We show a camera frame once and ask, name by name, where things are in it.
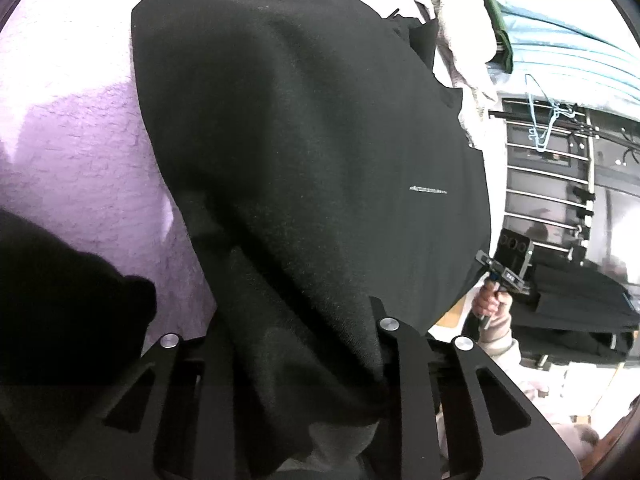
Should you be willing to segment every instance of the black metal bracket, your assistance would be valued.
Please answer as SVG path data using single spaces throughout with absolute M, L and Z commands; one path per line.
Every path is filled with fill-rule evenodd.
M 85 418 L 54 480 L 235 479 L 232 363 L 217 323 L 205 338 L 163 336 Z M 125 412 L 121 425 L 118 410 L 136 397 L 142 416 L 132 424 Z M 171 414 L 172 406 L 181 409 Z
M 430 367 L 442 400 L 452 479 L 582 477 L 556 431 L 471 339 L 445 344 L 391 317 L 379 319 L 378 332 L 383 343 L 392 342 L 398 363 L 401 480 L 440 478 Z

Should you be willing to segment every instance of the chrome rod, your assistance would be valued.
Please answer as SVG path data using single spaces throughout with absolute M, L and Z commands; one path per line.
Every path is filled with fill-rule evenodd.
M 537 218 L 535 216 L 521 215 L 518 213 L 504 212 L 505 216 L 512 218 L 520 218 L 522 220 L 529 220 L 530 222 L 537 222 L 539 224 L 553 225 L 555 227 L 561 227 L 562 229 L 568 229 L 569 231 L 575 231 L 578 227 L 575 225 L 562 224 L 560 222 L 554 222 L 553 220 L 547 220 L 546 218 Z
M 580 178 L 574 178 L 572 176 L 565 176 L 558 173 L 551 173 L 549 171 L 541 171 L 541 170 L 533 170 L 532 168 L 523 168 L 521 166 L 507 166 L 508 170 L 514 171 L 524 171 L 526 173 L 535 173 L 543 176 L 550 176 L 552 178 L 559 178 L 560 180 L 569 180 L 570 182 L 577 182 L 578 184 L 584 184 L 588 186 L 589 183 L 586 180 L 582 180 Z
M 526 150 L 536 150 L 535 146 L 527 146 L 526 144 L 516 144 L 515 142 L 507 142 L 507 146 L 511 146 L 512 148 L 525 148 Z M 553 155 L 561 155 L 561 156 L 567 156 L 569 158 L 576 158 L 577 160 L 584 160 L 585 162 L 589 161 L 589 159 L 586 156 L 574 155 L 573 153 L 556 152 L 556 150 L 550 150 L 550 149 L 546 149 L 545 152 L 552 153 Z
M 523 122 L 523 121 L 514 121 L 513 119 L 505 119 L 505 122 L 506 122 L 507 124 L 514 124 L 514 126 L 529 126 L 529 127 L 533 126 L 533 123 L 525 123 L 525 122 Z M 540 125 L 540 128 L 546 128 L 546 126 L 545 126 L 545 125 L 543 125 L 543 124 L 541 124 L 541 125 Z M 556 127 L 556 126 L 553 126 L 553 127 L 551 128 L 551 131 L 552 131 L 552 132 L 559 132 L 559 133 L 561 133 L 561 134 L 565 134 L 565 135 L 572 134 L 572 135 L 574 135 L 575 137 L 581 137 L 581 138 L 583 138 L 583 139 L 586 139 L 586 138 L 587 138 L 587 136 L 586 136 L 585 134 L 579 134 L 578 132 L 572 132 L 571 130 L 566 130 L 566 129 L 564 129 L 564 128 L 558 128 L 558 127 Z
M 549 200 L 549 202 L 558 202 L 559 204 L 573 205 L 576 207 L 581 207 L 586 209 L 587 206 L 581 204 L 579 202 L 572 202 L 571 200 L 564 200 L 562 198 L 556 198 L 555 196 L 546 196 L 546 195 L 538 195 L 536 193 L 530 193 L 528 191 L 519 191 L 517 189 L 509 189 L 507 188 L 507 193 L 513 193 L 516 195 L 530 196 L 532 198 L 540 198 L 542 200 Z
M 513 100 L 513 99 L 503 99 L 503 100 L 502 100 L 502 102 L 503 102 L 503 103 L 509 103 L 509 104 L 512 104 L 512 105 L 525 105 L 525 106 L 529 106 L 529 102 L 528 102 L 528 101 L 516 101 L 516 100 Z M 533 105 L 534 105 L 534 106 L 537 106 L 537 107 L 540 107 L 540 108 L 547 108 L 548 110 L 551 110 L 551 106 L 549 106 L 549 105 L 543 105 L 543 104 L 537 103 L 537 102 L 535 102 L 535 101 L 533 101 Z M 583 114 L 583 113 L 581 113 L 581 112 L 576 112 L 575 114 L 576 114 L 576 115 L 580 115 L 580 116 L 584 116 L 584 114 Z
M 586 121 L 587 125 L 591 126 L 591 114 L 589 110 L 585 110 L 586 112 Z M 587 187 L 589 188 L 589 193 L 595 193 L 596 191 L 596 161 L 595 161 L 595 149 L 593 147 L 593 137 L 589 137 L 587 139 L 587 155 L 589 155 L 589 171 L 587 174 Z M 587 211 L 593 211 L 593 200 L 587 200 Z M 585 216 L 584 224 L 587 227 L 591 227 L 593 224 L 593 219 L 591 216 Z
M 569 249 L 565 249 L 564 247 L 560 247 L 559 245 L 552 244 L 543 244 L 542 242 L 533 242 L 536 247 L 546 247 L 547 249 L 553 249 L 555 251 L 560 251 L 561 253 L 568 253 Z

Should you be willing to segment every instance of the person's hand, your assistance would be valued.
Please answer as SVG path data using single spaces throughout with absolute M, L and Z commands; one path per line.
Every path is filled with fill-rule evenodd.
M 508 292 L 498 292 L 499 284 L 487 279 L 471 303 L 471 310 L 476 316 L 494 316 L 498 311 L 511 308 L 513 298 Z

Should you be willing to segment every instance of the black cloth cover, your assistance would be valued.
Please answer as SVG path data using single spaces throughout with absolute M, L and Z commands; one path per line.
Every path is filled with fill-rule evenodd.
M 527 354 L 565 361 L 619 363 L 632 347 L 640 314 L 616 280 L 555 253 L 534 252 L 532 296 L 514 297 L 513 335 Z M 615 335 L 616 345 L 610 348 Z
M 367 447 L 386 402 L 370 296 L 425 333 L 478 279 L 482 153 L 428 66 L 436 30 L 358 0 L 132 12 L 142 117 L 257 400 L 255 474 Z

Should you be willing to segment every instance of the black clothing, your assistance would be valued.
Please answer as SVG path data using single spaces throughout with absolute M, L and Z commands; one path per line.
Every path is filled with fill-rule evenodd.
M 623 285 L 591 267 L 533 254 L 531 297 L 516 295 L 513 335 L 525 354 L 615 364 L 628 356 L 640 313 Z
M 591 333 L 529 326 L 514 326 L 513 336 L 524 355 L 548 355 L 550 362 L 556 363 L 621 363 L 626 360 L 634 342 L 632 332 Z
M 140 357 L 156 289 L 4 210 L 0 277 L 2 415 L 28 453 L 48 464 Z M 0 446 L 0 464 L 2 453 Z
M 482 153 L 430 70 L 436 30 L 358 0 L 133 10 L 146 130 L 255 390 L 256 474 L 370 442 L 386 402 L 370 296 L 425 333 L 479 277 Z

